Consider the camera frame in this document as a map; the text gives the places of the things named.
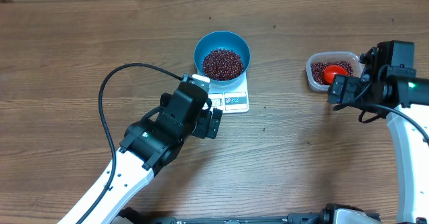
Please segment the red measuring scoop blue handle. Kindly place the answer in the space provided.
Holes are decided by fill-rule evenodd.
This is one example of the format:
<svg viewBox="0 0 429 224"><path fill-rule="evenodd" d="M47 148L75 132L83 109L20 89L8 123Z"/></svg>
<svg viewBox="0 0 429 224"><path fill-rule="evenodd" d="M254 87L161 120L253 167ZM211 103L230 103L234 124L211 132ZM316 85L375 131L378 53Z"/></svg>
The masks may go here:
<svg viewBox="0 0 429 224"><path fill-rule="evenodd" d="M338 74L343 75L343 76L347 76L348 72L341 66L329 65L324 69L323 79L325 82L327 82L329 85L331 85L335 76Z"/></svg>

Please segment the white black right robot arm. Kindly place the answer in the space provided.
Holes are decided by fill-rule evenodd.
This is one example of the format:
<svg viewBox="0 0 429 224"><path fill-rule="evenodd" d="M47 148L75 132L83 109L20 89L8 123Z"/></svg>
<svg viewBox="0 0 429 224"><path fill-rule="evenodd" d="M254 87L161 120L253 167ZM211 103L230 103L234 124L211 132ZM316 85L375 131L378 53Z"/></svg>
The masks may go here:
<svg viewBox="0 0 429 224"><path fill-rule="evenodd" d="M333 111L346 107L385 119L395 149L398 223L428 222L428 79L414 68L415 45L391 40L364 53L360 77L336 74L328 88Z"/></svg>

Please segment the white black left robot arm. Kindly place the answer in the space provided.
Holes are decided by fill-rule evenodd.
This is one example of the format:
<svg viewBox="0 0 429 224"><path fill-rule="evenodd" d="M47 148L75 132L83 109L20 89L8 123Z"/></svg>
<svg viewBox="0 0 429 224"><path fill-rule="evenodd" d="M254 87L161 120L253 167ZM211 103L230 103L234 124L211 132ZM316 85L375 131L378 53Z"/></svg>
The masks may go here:
<svg viewBox="0 0 429 224"><path fill-rule="evenodd" d="M222 112L211 107L207 79L183 80L160 106L131 124L105 173L61 223L111 223L159 171L175 160L187 137L217 136Z"/></svg>

